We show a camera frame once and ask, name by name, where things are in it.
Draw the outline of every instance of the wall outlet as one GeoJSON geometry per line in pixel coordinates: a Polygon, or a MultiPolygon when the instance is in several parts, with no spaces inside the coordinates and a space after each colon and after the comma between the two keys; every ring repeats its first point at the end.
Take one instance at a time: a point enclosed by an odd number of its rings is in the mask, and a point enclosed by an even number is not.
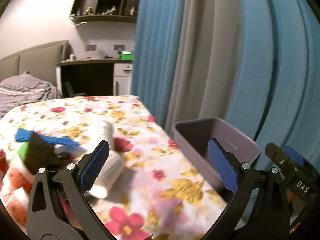
{"type": "Polygon", "coordinates": [[[119,50],[119,49],[121,49],[122,51],[124,51],[125,46],[124,46],[124,45],[115,45],[113,49],[114,49],[114,50],[119,50]]]}
{"type": "Polygon", "coordinates": [[[85,51],[94,51],[97,49],[97,45],[86,45],[84,49],[85,51]]]}

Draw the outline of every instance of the silver screw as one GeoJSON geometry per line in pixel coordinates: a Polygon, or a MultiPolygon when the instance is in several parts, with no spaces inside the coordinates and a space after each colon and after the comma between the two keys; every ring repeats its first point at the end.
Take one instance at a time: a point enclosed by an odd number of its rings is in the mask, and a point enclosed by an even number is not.
{"type": "Polygon", "coordinates": [[[273,167],[273,168],[271,169],[271,171],[272,171],[274,174],[277,174],[277,173],[279,172],[279,170],[278,170],[277,168],[275,168],[275,167],[273,167]]]}
{"type": "Polygon", "coordinates": [[[40,168],[38,172],[39,172],[40,174],[44,173],[44,172],[45,172],[45,168],[40,168]]]}
{"type": "Polygon", "coordinates": [[[250,164],[249,163],[242,163],[242,168],[244,168],[245,170],[250,169],[250,164]]]}
{"type": "Polygon", "coordinates": [[[76,167],[76,165],[74,163],[70,163],[70,164],[68,164],[67,169],[73,170],[75,167],[76,167]]]}

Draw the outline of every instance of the upholstered headboard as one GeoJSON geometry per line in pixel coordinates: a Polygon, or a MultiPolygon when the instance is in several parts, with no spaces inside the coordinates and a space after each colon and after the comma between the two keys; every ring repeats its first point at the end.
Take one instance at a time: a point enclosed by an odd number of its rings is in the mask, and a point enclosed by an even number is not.
{"type": "Polygon", "coordinates": [[[0,60],[0,82],[29,70],[30,75],[57,85],[55,66],[68,57],[68,41],[55,41],[24,49],[0,60]]]}

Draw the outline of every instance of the desk drawer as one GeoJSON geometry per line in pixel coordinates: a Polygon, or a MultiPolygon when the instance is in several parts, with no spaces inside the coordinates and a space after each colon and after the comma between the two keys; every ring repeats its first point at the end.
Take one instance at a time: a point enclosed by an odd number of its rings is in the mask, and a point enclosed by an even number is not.
{"type": "Polygon", "coordinates": [[[115,64],[114,76],[131,76],[132,64],[115,64]]]}

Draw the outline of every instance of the purple plastic bin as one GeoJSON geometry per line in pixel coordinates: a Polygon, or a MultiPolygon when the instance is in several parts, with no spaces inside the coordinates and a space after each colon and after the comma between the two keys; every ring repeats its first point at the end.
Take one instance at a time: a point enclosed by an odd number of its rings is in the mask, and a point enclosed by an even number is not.
{"type": "Polygon", "coordinates": [[[220,192],[223,182],[208,155],[208,142],[216,138],[239,162],[252,163],[259,155],[257,144],[239,130],[217,117],[177,122],[174,141],[201,175],[220,192]]]}

